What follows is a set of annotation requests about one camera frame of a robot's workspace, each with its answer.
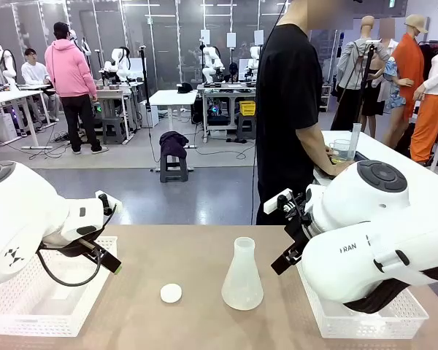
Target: brown table surface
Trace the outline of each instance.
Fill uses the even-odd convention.
[[[277,276],[270,264],[291,244],[281,227],[109,226],[118,236],[123,269],[107,280],[77,338],[0,336],[0,350],[438,350],[438,297],[412,288],[429,313],[413,341],[322,339],[296,268]],[[263,303],[235,311],[220,289],[234,254],[234,240],[255,240]],[[182,286],[182,299],[163,303],[167,283]]]

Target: person in pink hoodie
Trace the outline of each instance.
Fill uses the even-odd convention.
[[[68,135],[73,153],[81,154],[81,139],[78,135],[78,117],[86,131],[93,154],[109,149],[101,146],[94,130],[93,102],[97,102],[96,85],[91,76],[83,53],[70,41],[67,24],[57,22],[53,25],[56,39],[45,51],[45,65],[50,81],[57,91],[68,123]]]

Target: blue-gray floor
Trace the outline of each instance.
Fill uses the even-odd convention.
[[[256,186],[252,201],[251,167],[197,168],[188,182],[168,184],[139,168],[37,172],[65,198],[92,198],[103,190],[121,200],[124,214],[114,224],[249,225],[252,203],[255,212],[259,203]],[[438,295],[438,284],[432,289]]]

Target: gray stool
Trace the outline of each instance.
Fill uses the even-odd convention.
[[[239,140],[256,139],[256,116],[246,117],[239,113],[238,122],[237,138]]]
[[[123,128],[121,127],[121,119],[120,118],[110,118],[110,119],[101,119],[102,122],[102,142],[107,144],[107,142],[111,144],[122,144],[125,141],[125,134],[123,132]],[[107,127],[111,125],[115,132],[114,136],[107,135]]]
[[[165,184],[169,180],[179,179],[182,182],[188,181],[187,160],[178,158],[178,162],[168,162],[167,155],[161,155],[161,182]],[[169,168],[180,167],[180,170],[169,170]]]

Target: white plastic basket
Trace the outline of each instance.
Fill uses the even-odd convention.
[[[117,256],[117,237],[99,237],[96,242]],[[53,274],[68,283],[86,280],[96,268],[85,257],[55,251],[42,255]],[[101,267],[88,284],[65,287],[54,282],[34,256],[15,278],[0,284],[0,335],[76,337],[109,273]]]
[[[412,339],[429,315],[406,289],[376,314],[363,314],[340,303],[322,300],[312,290],[297,264],[313,315],[323,338]]]

